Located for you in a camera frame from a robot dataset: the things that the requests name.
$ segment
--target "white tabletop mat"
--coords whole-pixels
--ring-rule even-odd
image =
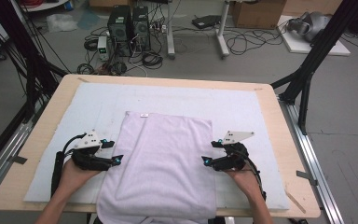
[[[253,91],[97,83],[82,83],[78,87],[72,103],[42,156],[24,201],[49,201],[55,154],[62,150],[69,139],[95,129],[100,138],[117,141],[126,111],[209,119],[213,122],[211,140],[223,138],[228,130],[255,132],[255,136],[242,142],[248,148],[250,158],[261,171],[268,208],[289,208],[266,124]],[[114,147],[104,149],[97,156],[109,158],[113,150]],[[221,149],[215,149],[213,154],[215,158],[226,155]],[[104,175],[105,172],[102,172],[93,177],[70,201],[96,203]],[[246,197],[228,175],[216,172],[215,183],[217,207],[249,207]]]
[[[291,16],[281,16],[278,25],[293,19]],[[311,50],[310,43],[303,36],[298,35],[296,31],[286,31],[286,28],[278,27],[283,33],[283,41],[291,53],[309,53]],[[350,51],[338,40],[335,46],[330,50],[328,55],[350,56]]]

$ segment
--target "gray floor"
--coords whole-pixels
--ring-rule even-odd
[[[183,1],[173,19],[174,24],[191,27],[193,15],[219,14],[220,4],[191,6]],[[81,22],[82,29],[73,32],[46,34],[45,37],[71,71],[84,62],[84,37],[90,31],[106,25],[106,19],[95,17],[84,8],[66,12],[60,7],[34,16],[42,21],[47,15],[67,13]],[[341,39],[350,50],[350,57],[328,56],[312,80],[307,128],[316,155],[324,170],[329,187],[336,199],[345,223],[358,223],[358,48]],[[165,57],[159,70],[147,70],[149,77],[222,80],[235,82],[272,83],[294,72],[306,55],[289,53],[286,46],[265,45],[241,56],[220,59],[220,50],[212,32],[204,34],[186,31],[175,34],[176,59]],[[243,48],[239,42],[236,48]],[[61,66],[45,47],[52,63]],[[132,69],[128,76],[144,77],[141,69]],[[276,90],[281,93],[284,88]],[[24,102],[21,84],[12,63],[0,61],[0,133]],[[0,223],[33,223],[38,213],[0,212]],[[252,223],[237,218],[236,223]],[[85,215],[65,214],[61,223],[85,222]],[[276,218],[276,223],[289,223]],[[327,223],[325,216],[308,219],[309,223]]]

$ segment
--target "person's right hand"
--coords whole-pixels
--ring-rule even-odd
[[[245,193],[247,197],[255,194],[261,195],[260,187],[258,186],[255,174],[252,172],[248,164],[246,164],[240,171],[228,170],[225,172],[226,174],[231,176],[231,178],[235,181],[240,190]]]

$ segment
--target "white mounting plate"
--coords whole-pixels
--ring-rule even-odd
[[[255,133],[254,132],[232,132],[232,131],[228,131],[226,133],[225,138],[223,139],[222,144],[223,145],[228,145],[228,144],[234,144],[234,143],[238,143],[242,140],[245,140],[246,138],[250,138],[252,136],[254,136]]]
[[[75,149],[84,147],[100,147],[102,145],[98,134],[95,130],[87,133],[80,141],[74,146]]]

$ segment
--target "white towel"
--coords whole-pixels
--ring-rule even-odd
[[[207,223],[215,217],[212,122],[160,114],[127,112],[97,213],[109,223]]]

